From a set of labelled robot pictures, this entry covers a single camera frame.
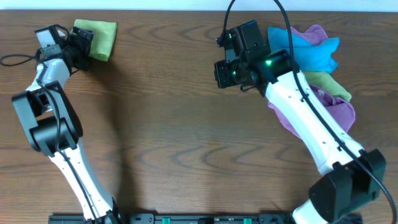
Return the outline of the light green microfiber cloth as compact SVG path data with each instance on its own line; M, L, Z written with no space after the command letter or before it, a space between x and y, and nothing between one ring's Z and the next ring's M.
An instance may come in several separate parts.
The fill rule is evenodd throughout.
M113 50L118 24L116 22L76 19L74 26L94 32L90 53L86 57L107 62Z

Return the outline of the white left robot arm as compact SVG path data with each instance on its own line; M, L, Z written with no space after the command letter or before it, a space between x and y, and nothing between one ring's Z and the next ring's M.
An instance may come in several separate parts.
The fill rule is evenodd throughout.
M83 223L128 223L111 194L98 180L83 147L83 128L64 86L72 74L87 71L94 33L54 24L35 30L40 47L36 76L12 104L30 146L62 172L82 209Z

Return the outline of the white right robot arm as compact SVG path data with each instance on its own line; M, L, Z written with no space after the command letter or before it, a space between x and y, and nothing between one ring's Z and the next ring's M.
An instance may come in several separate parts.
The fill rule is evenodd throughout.
M292 212L294 223L336 223L376 200L386 160L379 150L366 152L335 121L311 90L286 50L256 59L244 56L215 63L219 88L253 86L293 126L322 175L309 199Z

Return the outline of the blue microfiber cloth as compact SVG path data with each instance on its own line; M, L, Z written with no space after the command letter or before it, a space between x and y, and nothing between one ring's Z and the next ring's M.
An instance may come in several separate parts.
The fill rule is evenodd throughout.
M267 30L268 42L273 52L280 49L289 50L288 32L278 27ZM340 38L328 37L320 45L312 45L308 41L292 33L295 61L303 71L332 73L338 62L332 57L340 45Z

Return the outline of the purple cloth behind blue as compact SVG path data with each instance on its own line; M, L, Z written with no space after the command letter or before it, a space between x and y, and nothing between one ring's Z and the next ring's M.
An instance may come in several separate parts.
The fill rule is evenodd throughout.
M291 27L291 32L300 38L308 41L312 45L320 45L324 40L328 39L328 35L321 25L314 24L310 26L305 32L299 32L297 29Z

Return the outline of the olive green microfiber cloth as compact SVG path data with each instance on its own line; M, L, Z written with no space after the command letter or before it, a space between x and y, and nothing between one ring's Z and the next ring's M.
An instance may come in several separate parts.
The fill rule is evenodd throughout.
M303 71L307 82L327 91L332 96L337 96L345 101L351 101L352 95L341 86L335 79L327 72L311 72Z

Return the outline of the purple microfiber cloth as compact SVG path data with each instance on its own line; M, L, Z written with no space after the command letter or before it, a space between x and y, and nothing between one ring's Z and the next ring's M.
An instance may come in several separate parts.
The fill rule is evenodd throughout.
M310 85L310 88L341 128L345 132L348 132L356 120L356 112L353 105L340 97L332 96L324 89L315 85ZM318 90L323 90L324 95L319 95Z

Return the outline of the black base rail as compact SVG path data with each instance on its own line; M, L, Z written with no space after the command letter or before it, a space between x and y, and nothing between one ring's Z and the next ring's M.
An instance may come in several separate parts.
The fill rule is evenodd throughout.
M83 215L51 215L48 224L83 224L83 223L130 223L130 224L287 224L294 223L287 213L260 213L259 215L154 215L137 213L125 218L124 221L106 218L100 221L86 221ZM351 214L337 224L363 224L363 218Z

